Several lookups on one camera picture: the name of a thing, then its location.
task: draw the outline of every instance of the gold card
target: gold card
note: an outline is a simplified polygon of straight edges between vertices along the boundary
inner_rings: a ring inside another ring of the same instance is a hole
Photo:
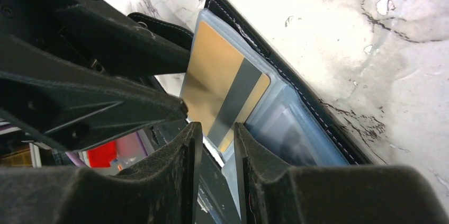
[[[270,84],[223,36],[201,21],[181,91],[188,117],[223,152],[234,138],[233,126],[245,122]]]

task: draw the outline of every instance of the red object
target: red object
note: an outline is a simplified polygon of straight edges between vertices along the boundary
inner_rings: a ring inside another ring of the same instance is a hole
[[[111,161],[117,158],[115,141],[87,151],[91,167],[111,167]]]

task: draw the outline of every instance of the white marble surface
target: white marble surface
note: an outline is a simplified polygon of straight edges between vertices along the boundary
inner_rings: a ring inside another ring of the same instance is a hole
[[[204,0],[105,0],[193,30]],[[448,0],[230,0],[379,163],[449,209]],[[163,83],[176,94],[181,75]]]

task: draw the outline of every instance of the wallet stitching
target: wallet stitching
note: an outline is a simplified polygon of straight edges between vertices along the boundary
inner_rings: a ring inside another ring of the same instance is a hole
[[[259,49],[259,47],[254,43],[254,41],[253,41],[253,40],[252,40],[252,39],[251,39],[251,38],[244,32],[244,30],[237,24],[236,20],[233,19],[233,18],[229,15],[229,13],[228,13],[227,11],[225,11],[224,8],[220,6],[220,4],[218,4],[217,1],[215,1],[215,0],[209,0],[207,8],[210,7],[211,2],[214,2],[215,5],[218,6],[218,8],[220,8],[220,9],[226,14],[226,16],[228,16],[228,18],[229,18],[231,21],[233,21],[233,23],[235,24],[235,26],[241,31],[241,34],[244,34],[244,35],[245,35],[245,36],[246,36],[246,37],[253,43],[253,45],[254,45],[256,51],[259,53],[259,55],[261,55],[261,56],[262,56],[263,58],[265,58],[268,62],[270,62],[270,64],[272,64],[272,65],[276,68],[276,70],[277,70],[279,73],[281,73],[282,75],[284,75],[285,79],[287,79],[287,81],[290,82],[290,83],[293,85],[293,87],[296,89],[296,91],[297,91],[297,92],[301,95],[301,97],[305,100],[306,105],[310,108],[310,110],[312,110],[312,111],[315,113],[315,115],[318,117],[318,119],[321,121],[321,123],[324,124],[324,126],[325,126],[325,128],[324,128],[325,131],[328,133],[328,135],[331,136],[331,139],[337,144],[338,148],[340,148],[340,149],[343,150],[346,154],[348,154],[349,157],[351,158],[351,160],[352,160],[355,164],[358,165],[358,162],[354,159],[354,157],[352,157],[352,155],[345,149],[345,147],[344,147],[340,142],[338,142],[338,140],[335,138],[335,136],[332,134],[332,132],[330,132],[330,130],[328,129],[329,126],[324,122],[324,120],[320,117],[320,115],[317,113],[317,111],[315,111],[315,109],[314,109],[314,108],[312,107],[312,105],[309,103],[309,101],[307,100],[307,98],[306,98],[306,97],[304,96],[304,94],[299,90],[299,88],[296,87],[296,85],[293,83],[293,81],[291,81],[291,79],[289,79],[289,77],[288,77],[288,76],[287,76],[281,69],[279,69],[279,68],[276,66],[276,64],[274,64],[274,62],[271,61],[271,59],[269,59],[269,57],[266,57],[266,56],[261,52],[261,50]]]
[[[168,26],[168,27],[174,28],[176,30],[179,30],[179,31],[182,31],[182,32],[186,33],[189,37],[193,38],[193,34],[191,32],[187,32],[186,30],[182,29],[180,26],[174,26],[174,25],[165,24],[165,23],[156,21],[156,20],[154,20],[154,19],[152,19],[150,17],[144,17],[144,16],[141,16],[141,15],[133,15],[133,16],[134,17],[140,17],[141,19],[149,20],[149,21],[155,22],[157,24],[161,24],[161,25],[164,25],[164,26]]]

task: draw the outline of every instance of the white stitching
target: white stitching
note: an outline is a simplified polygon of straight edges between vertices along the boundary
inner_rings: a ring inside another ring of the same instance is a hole
[[[182,29],[180,26],[169,25],[169,24],[166,24],[166,23],[162,23],[162,22],[156,21],[156,20],[154,20],[154,19],[152,19],[152,18],[150,18],[150,17],[144,17],[144,16],[141,16],[141,15],[133,15],[133,17],[140,17],[141,19],[150,20],[150,21],[155,22],[155,23],[157,23],[157,24],[161,24],[161,25],[164,25],[164,26],[168,26],[168,27],[171,27],[171,28],[175,28],[175,29],[177,29],[177,30],[179,30],[179,31],[182,31],[182,32],[186,33],[186,34],[189,35],[190,37],[193,37],[193,34],[192,34],[191,32],[187,32],[186,30]]]
[[[230,19],[230,20],[237,26],[236,20],[233,19],[233,18],[228,14],[228,12],[225,11],[224,8],[222,8],[222,7],[220,6],[220,4],[218,4],[217,1],[215,1],[215,0],[209,0],[207,8],[210,7],[211,2],[214,2],[215,5],[218,6],[218,8],[220,8],[220,9],[226,14],[226,16],[228,16],[228,18],[229,18],[229,19]],[[245,34],[246,36],[248,36],[248,35],[243,31],[242,28],[239,28],[239,30],[242,32],[242,34]],[[261,55],[263,58],[265,58],[268,62],[270,62],[271,65],[273,65],[273,66],[276,68],[277,71],[279,71],[282,75],[284,75],[285,79],[287,79],[287,81],[290,82],[290,84],[293,85],[293,87],[298,91],[298,93],[301,95],[301,97],[306,101],[306,103],[307,103],[307,105],[309,106],[309,108],[313,109],[313,107],[312,107],[312,106],[310,105],[310,103],[307,101],[307,98],[306,98],[306,97],[303,95],[303,93],[302,93],[302,92],[295,86],[295,84],[289,79],[289,77],[288,77],[284,72],[282,72],[282,70],[279,69],[279,68],[276,66],[276,64],[274,64],[274,62],[271,61],[271,59],[269,59],[269,57],[266,57],[266,56],[261,52],[261,50],[259,49],[258,46],[256,46],[255,44],[253,44],[253,46],[254,46],[254,48],[256,49],[256,51],[259,53],[259,55]],[[315,112],[315,114],[316,114],[316,116],[319,118],[319,120],[324,124],[326,132],[331,136],[331,139],[335,142],[335,144],[337,144],[337,146],[340,146],[339,148],[341,148],[345,153],[347,153],[347,154],[349,155],[349,157],[353,160],[353,162],[354,162],[355,164],[358,165],[358,163],[357,163],[357,161],[354,159],[354,157],[352,157],[352,155],[351,155],[351,154],[350,154],[350,153],[343,147],[343,145],[341,145],[340,142],[338,142],[338,140],[335,138],[335,136],[332,134],[332,132],[330,132],[330,131],[328,130],[329,126],[328,126],[328,125],[321,119],[320,115],[319,115],[317,112]]]

